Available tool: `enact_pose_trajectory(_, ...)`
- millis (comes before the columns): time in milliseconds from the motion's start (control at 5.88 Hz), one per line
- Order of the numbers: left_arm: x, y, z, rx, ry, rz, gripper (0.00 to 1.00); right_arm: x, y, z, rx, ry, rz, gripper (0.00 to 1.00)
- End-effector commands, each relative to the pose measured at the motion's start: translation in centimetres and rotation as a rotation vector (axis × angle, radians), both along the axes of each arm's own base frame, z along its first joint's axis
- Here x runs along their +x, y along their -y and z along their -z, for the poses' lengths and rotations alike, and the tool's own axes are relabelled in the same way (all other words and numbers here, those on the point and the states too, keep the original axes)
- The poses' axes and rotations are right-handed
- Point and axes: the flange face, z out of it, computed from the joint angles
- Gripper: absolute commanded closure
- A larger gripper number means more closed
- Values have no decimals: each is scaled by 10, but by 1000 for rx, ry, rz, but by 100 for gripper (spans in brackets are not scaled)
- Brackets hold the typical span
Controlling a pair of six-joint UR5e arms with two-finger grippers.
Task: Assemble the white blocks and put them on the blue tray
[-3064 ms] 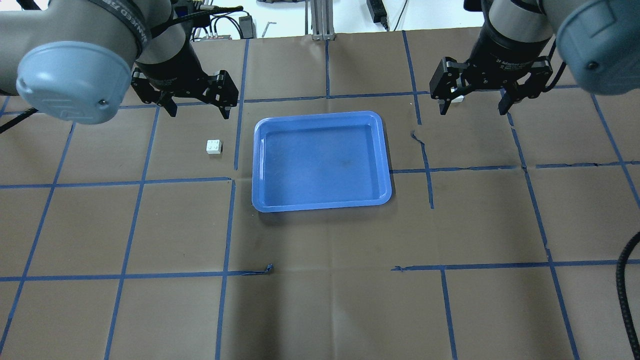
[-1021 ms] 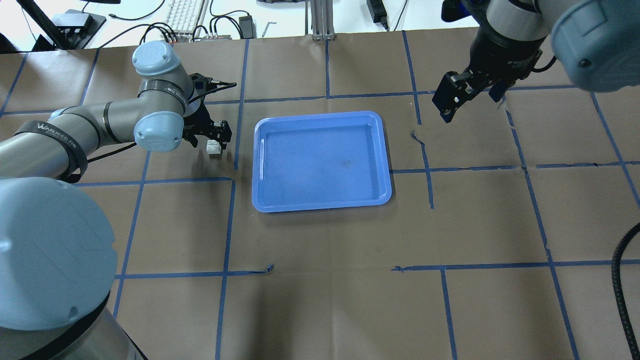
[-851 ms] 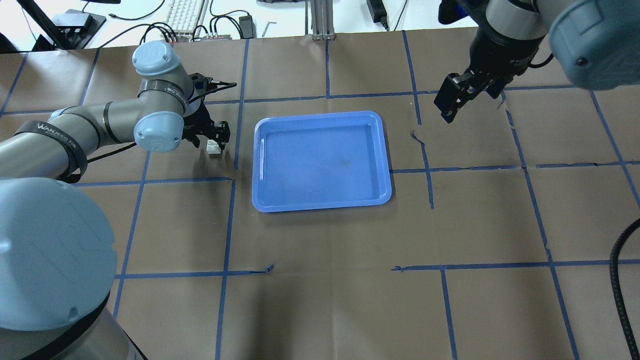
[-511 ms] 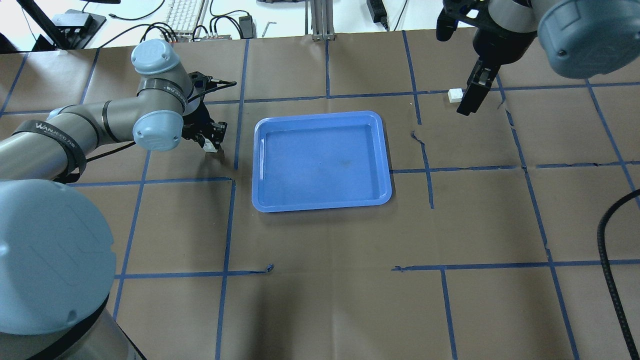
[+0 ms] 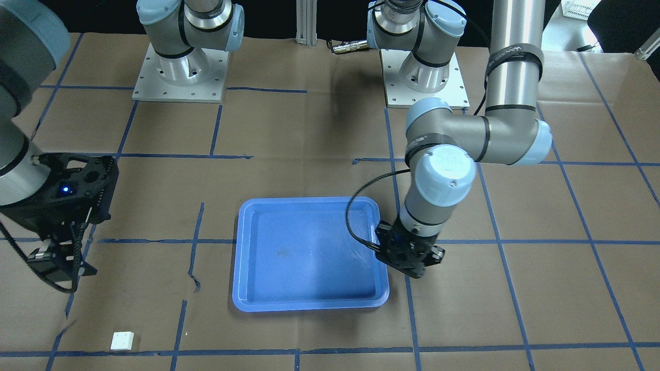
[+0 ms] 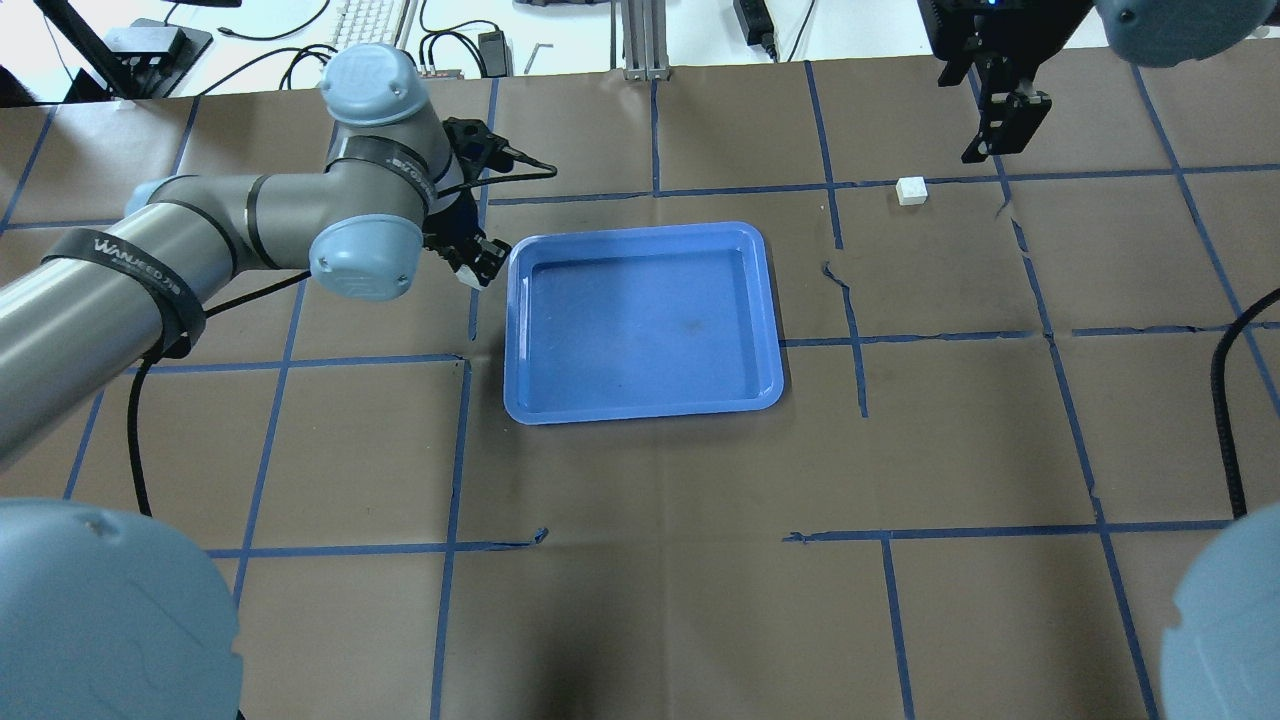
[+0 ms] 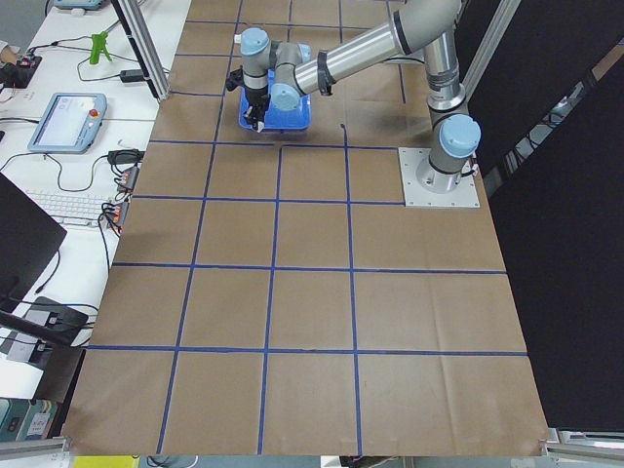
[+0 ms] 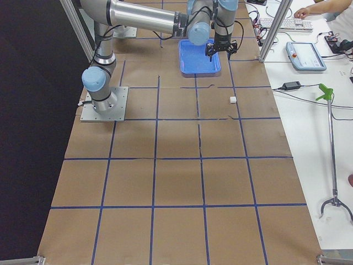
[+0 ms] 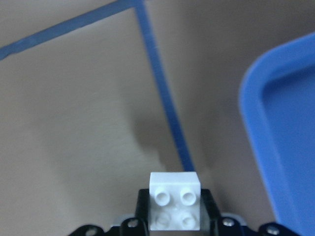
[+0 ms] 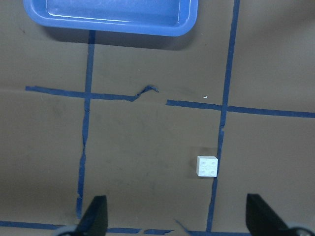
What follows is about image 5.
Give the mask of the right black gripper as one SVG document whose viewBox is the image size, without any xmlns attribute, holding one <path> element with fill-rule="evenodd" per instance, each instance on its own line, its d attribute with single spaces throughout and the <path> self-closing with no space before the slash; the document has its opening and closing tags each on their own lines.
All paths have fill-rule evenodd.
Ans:
<svg viewBox="0 0 660 371">
<path fill-rule="evenodd" d="M 35 195 L 15 204 L 3 205 L 2 214 L 40 240 L 72 240 L 88 224 L 111 219 L 109 207 L 119 176 L 112 156 L 85 157 L 73 153 L 40 155 L 40 164 L 50 175 Z M 28 256 L 28 265 L 53 282 L 71 280 L 73 259 L 81 247 L 73 243 L 43 242 Z"/>
</svg>

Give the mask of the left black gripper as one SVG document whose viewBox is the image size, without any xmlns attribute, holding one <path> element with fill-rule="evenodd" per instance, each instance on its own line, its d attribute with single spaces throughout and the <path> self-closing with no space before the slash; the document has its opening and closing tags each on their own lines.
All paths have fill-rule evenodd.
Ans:
<svg viewBox="0 0 660 371">
<path fill-rule="evenodd" d="M 433 235 L 422 237 L 410 232 L 401 221 L 393 225 L 380 221 L 376 236 L 379 242 L 376 258 L 413 279 L 422 277 L 427 267 L 441 263 L 446 253 Z"/>
</svg>

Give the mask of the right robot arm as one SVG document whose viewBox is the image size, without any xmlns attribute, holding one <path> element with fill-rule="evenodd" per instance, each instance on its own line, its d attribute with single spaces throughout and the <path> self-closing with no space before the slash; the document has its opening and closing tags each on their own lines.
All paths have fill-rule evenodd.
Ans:
<svg viewBox="0 0 660 371">
<path fill-rule="evenodd" d="M 150 47 L 136 101 L 219 103 L 228 54 L 240 49 L 245 12 L 231 1 L 138 1 Z M 43 153 L 12 118 L 61 65 L 71 44 L 63 21 L 39 1 L 2 1 L 2 215 L 38 235 L 26 254 L 2 234 L 38 279 L 73 293 L 96 275 L 83 258 L 85 230 L 110 219 L 119 169 L 113 155 Z"/>
</svg>

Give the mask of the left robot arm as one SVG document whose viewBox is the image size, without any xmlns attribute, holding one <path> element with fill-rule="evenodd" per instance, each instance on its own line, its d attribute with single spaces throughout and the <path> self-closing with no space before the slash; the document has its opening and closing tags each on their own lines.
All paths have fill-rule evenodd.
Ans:
<svg viewBox="0 0 660 371">
<path fill-rule="evenodd" d="M 439 264 L 437 237 L 476 176 L 476 163 L 528 166 L 544 160 L 550 126 L 537 118 L 544 1 L 493 2 L 483 115 L 457 115 L 444 99 L 429 97 L 406 114 L 405 163 L 411 184 L 393 223 L 382 221 L 375 256 L 414 279 Z M 401 68 L 406 86 L 443 88 L 450 60 L 468 22 L 453 1 L 374 1 L 368 7 L 367 43 L 408 51 Z"/>
</svg>

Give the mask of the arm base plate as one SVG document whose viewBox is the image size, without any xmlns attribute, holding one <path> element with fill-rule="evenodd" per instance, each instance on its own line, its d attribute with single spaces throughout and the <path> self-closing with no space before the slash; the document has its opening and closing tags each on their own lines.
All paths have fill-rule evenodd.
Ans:
<svg viewBox="0 0 660 371">
<path fill-rule="evenodd" d="M 195 48 L 177 59 L 159 56 L 148 46 L 132 99 L 140 102 L 220 104 L 229 52 Z"/>
<path fill-rule="evenodd" d="M 405 50 L 380 50 L 386 106 L 409 108 L 425 98 L 443 99 L 453 110 L 471 106 L 456 54 L 448 65 L 421 65 Z"/>
</svg>

